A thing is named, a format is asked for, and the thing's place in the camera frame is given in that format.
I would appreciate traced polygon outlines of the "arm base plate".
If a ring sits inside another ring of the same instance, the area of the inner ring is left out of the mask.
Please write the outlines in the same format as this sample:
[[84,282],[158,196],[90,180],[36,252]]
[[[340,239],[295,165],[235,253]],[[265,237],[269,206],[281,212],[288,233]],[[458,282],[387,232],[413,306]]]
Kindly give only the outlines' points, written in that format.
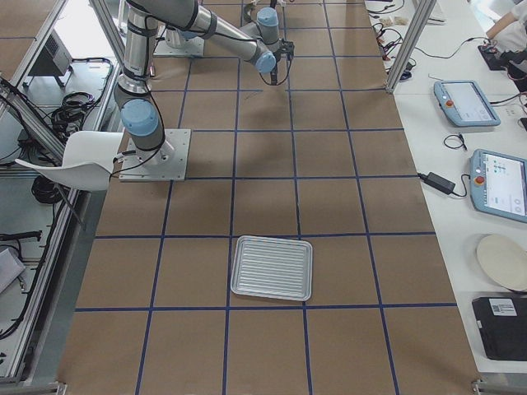
[[166,139],[156,155],[137,150],[132,138],[128,139],[127,150],[134,154],[124,157],[119,172],[122,182],[184,181],[191,141],[190,129],[166,129]]
[[165,26],[158,35],[154,55],[172,58],[201,58],[204,40],[173,26]]

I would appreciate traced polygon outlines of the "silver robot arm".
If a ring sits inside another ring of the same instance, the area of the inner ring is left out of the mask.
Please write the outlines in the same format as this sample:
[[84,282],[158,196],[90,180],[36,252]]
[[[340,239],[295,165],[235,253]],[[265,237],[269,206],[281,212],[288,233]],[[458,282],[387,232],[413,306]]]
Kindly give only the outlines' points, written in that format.
[[213,41],[252,64],[260,75],[269,75],[268,85],[279,86],[285,80],[278,78],[277,67],[281,58],[294,58],[294,44],[281,37],[274,2],[261,8],[255,18],[250,7],[245,12],[246,23],[236,27],[198,1],[164,1],[157,11],[150,11],[184,35]]
[[129,1],[124,68],[114,88],[120,116],[135,147],[154,151],[165,141],[159,110],[148,87],[158,23],[186,30],[197,17],[196,1]]

